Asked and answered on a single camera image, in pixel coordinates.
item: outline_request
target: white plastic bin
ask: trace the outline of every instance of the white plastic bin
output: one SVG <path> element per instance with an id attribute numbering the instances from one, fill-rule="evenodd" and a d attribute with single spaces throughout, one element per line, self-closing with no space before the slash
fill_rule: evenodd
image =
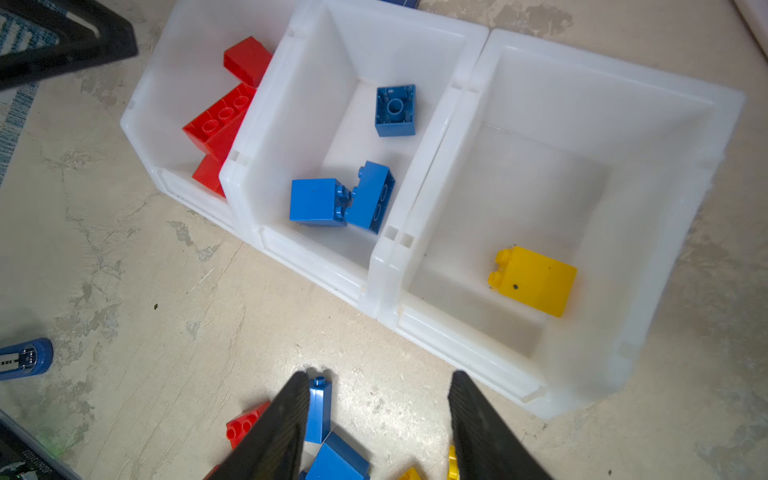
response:
<path id="1" fill-rule="evenodd" d="M 299 3 L 220 174 L 243 239 L 374 314 L 363 301 L 372 252 L 413 205 L 487 37 L 378 0 Z M 380 138 L 376 89 L 401 84 L 416 86 L 416 135 Z M 334 177 L 352 189 L 366 161 L 396 179 L 378 236 L 289 221 L 292 180 Z"/>
<path id="2" fill-rule="evenodd" d="M 738 91 L 494 30 L 386 261 L 379 319 L 540 417 L 622 387 L 723 159 Z M 488 286 L 578 268 L 562 318 Z"/>
<path id="3" fill-rule="evenodd" d="M 204 154 L 181 128 L 238 85 L 223 67 L 224 51 L 249 36 L 275 51 L 293 6 L 293 0 L 178 2 L 120 122 L 158 190 L 232 233 L 227 200 L 192 179 Z"/>

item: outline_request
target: blue lego brick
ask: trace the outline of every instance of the blue lego brick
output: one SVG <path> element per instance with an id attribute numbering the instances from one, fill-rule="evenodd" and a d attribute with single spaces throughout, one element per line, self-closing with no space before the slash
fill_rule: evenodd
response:
<path id="1" fill-rule="evenodd" d="M 401 5 L 408 8 L 417 8 L 419 6 L 419 0 L 383 0 L 387 3 L 394 3 L 395 5 Z"/>
<path id="2" fill-rule="evenodd" d="M 380 137 L 416 135 L 415 117 L 415 85 L 376 89 L 376 131 Z"/>
<path id="3" fill-rule="evenodd" d="M 344 210 L 352 198 L 335 178 L 294 180 L 290 188 L 290 219 L 305 225 L 343 227 Z"/>
<path id="4" fill-rule="evenodd" d="M 310 412 L 306 417 L 306 436 L 312 443 L 323 443 L 331 431 L 333 384 L 325 377 L 310 380 Z"/>
<path id="5" fill-rule="evenodd" d="M 370 464 L 331 432 L 320 447 L 306 480 L 367 480 Z"/>
<path id="6" fill-rule="evenodd" d="M 344 220 L 378 233 L 384 221 L 395 178 L 384 165 L 366 162 L 357 172 L 360 183 L 352 189 L 353 202 L 346 208 Z"/>
<path id="7" fill-rule="evenodd" d="M 0 380 L 40 375 L 53 362 L 51 340 L 39 338 L 0 349 Z"/>

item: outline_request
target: lego stud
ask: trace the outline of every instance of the lego stud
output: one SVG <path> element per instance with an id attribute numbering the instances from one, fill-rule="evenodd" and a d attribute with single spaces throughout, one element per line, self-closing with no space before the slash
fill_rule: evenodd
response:
<path id="1" fill-rule="evenodd" d="M 222 108 L 219 111 L 219 120 L 227 121 L 227 119 L 231 117 L 234 113 L 235 113 L 234 108 L 230 108 L 230 107 Z"/>
<path id="2" fill-rule="evenodd" d="M 346 189 L 342 184 L 339 184 L 336 187 L 336 196 L 339 198 L 346 198 L 349 199 L 349 190 Z"/>
<path id="3" fill-rule="evenodd" d="M 509 263 L 509 259 L 512 257 L 512 250 L 511 249 L 504 249 L 501 250 L 499 253 L 496 254 L 496 263 L 499 265 L 505 265 Z"/>
<path id="4" fill-rule="evenodd" d="M 235 108 L 237 110 L 242 110 L 243 107 L 248 105 L 248 102 L 249 102 L 248 97 L 246 97 L 245 95 L 241 95 L 241 96 L 235 98 L 235 101 L 233 103 L 234 103 Z"/>
<path id="5" fill-rule="evenodd" d="M 243 431 L 245 433 L 248 433 L 250 431 L 250 427 L 252 427 L 253 424 L 256 423 L 256 420 L 258 419 L 256 418 L 255 415 L 248 415 L 245 419 L 245 422 L 243 422 Z"/>
<path id="6" fill-rule="evenodd" d="M 235 422 L 232 424 L 231 427 L 227 429 L 227 438 L 229 440 L 232 440 L 235 437 L 237 437 L 242 431 L 243 430 L 241 429 L 240 424 Z"/>
<path id="7" fill-rule="evenodd" d="M 219 127 L 218 120 L 209 120 L 203 124 L 203 132 L 206 134 L 211 134 L 215 132 L 218 127 Z"/>
<path id="8" fill-rule="evenodd" d="M 406 119 L 404 106 L 399 98 L 393 98 L 387 103 L 386 110 L 389 113 L 390 121 L 403 121 Z"/>
<path id="9" fill-rule="evenodd" d="M 493 272 L 491 273 L 491 276 L 488 277 L 488 285 L 499 288 L 502 285 L 502 279 L 504 278 L 504 275 L 502 275 L 499 272 Z"/>

